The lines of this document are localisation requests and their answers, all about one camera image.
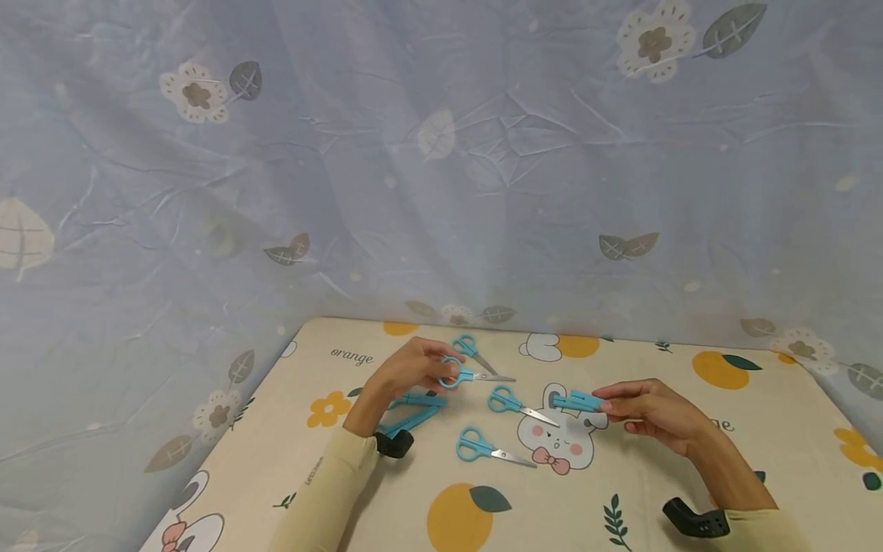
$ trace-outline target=fabric backdrop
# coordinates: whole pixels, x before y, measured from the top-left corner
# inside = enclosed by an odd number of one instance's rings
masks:
[[[137,549],[317,314],[768,347],[883,451],[881,19],[1,3],[0,549]]]

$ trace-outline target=black object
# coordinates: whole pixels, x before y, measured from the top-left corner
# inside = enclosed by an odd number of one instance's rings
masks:
[[[676,497],[665,503],[662,513],[681,534],[688,537],[716,539],[729,535],[729,523],[723,510],[712,510],[700,516]]]
[[[379,431],[374,437],[377,438],[377,451],[390,458],[403,458],[414,444],[414,436],[405,429],[399,431],[393,439]]]

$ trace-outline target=scissors blade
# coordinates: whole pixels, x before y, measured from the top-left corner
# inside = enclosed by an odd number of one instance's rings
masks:
[[[517,382],[515,378],[510,378],[507,375],[497,374],[474,374],[472,376],[472,380],[474,382]]]
[[[494,370],[493,368],[491,368],[491,365],[487,364],[487,361],[484,360],[484,358],[482,358],[481,355],[479,355],[478,353],[475,353],[475,356],[473,356],[473,358],[474,358],[479,364],[481,364],[483,367],[485,367],[485,369],[486,369],[488,372],[490,372],[490,373],[493,374],[493,375],[497,375],[496,370]]]
[[[547,424],[550,425],[550,426],[561,427],[561,426],[558,424],[558,422],[556,422],[555,420],[552,420],[552,419],[549,418],[548,416],[544,416],[543,414],[540,414],[539,412],[533,410],[532,408],[528,408],[528,407],[524,406],[524,407],[522,407],[522,408],[519,408],[518,410],[519,410],[521,413],[523,413],[523,414],[527,414],[528,416],[530,416],[531,418],[534,418],[535,420],[539,420],[539,421],[545,422],[545,423],[547,423]]]
[[[522,458],[517,454],[512,454],[511,452],[506,452],[505,450],[497,449],[494,452],[491,452],[491,456],[494,458],[499,458],[500,460],[506,460],[507,462],[511,462],[512,464],[526,465],[530,468],[537,467],[536,464],[534,464],[527,458]]]

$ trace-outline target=printed tablecloth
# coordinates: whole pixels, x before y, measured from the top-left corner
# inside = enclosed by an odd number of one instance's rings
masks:
[[[382,458],[342,548],[360,550],[702,550],[661,512],[681,496],[713,508],[688,461],[603,414],[554,409],[551,398],[620,380],[657,377],[728,432],[779,505],[818,551],[879,550],[883,459],[794,361],[766,351],[469,330],[482,356],[517,378],[539,424],[487,407],[492,383],[465,383],[413,430],[402,460]],[[411,336],[451,341],[455,328],[320,318],[308,322],[236,416],[199,473],[146,542],[164,534],[188,552],[267,548],[285,509],[340,426],[365,379]],[[474,360],[467,366],[481,367]],[[401,406],[385,420],[419,407]],[[480,458],[455,443],[467,425],[538,469]]]

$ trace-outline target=sleeve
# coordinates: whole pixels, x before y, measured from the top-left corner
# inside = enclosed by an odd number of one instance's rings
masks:
[[[269,552],[336,552],[377,457],[375,438],[339,427],[285,512]]]
[[[781,510],[726,510],[730,533],[712,539],[720,552],[811,552],[790,515]]]

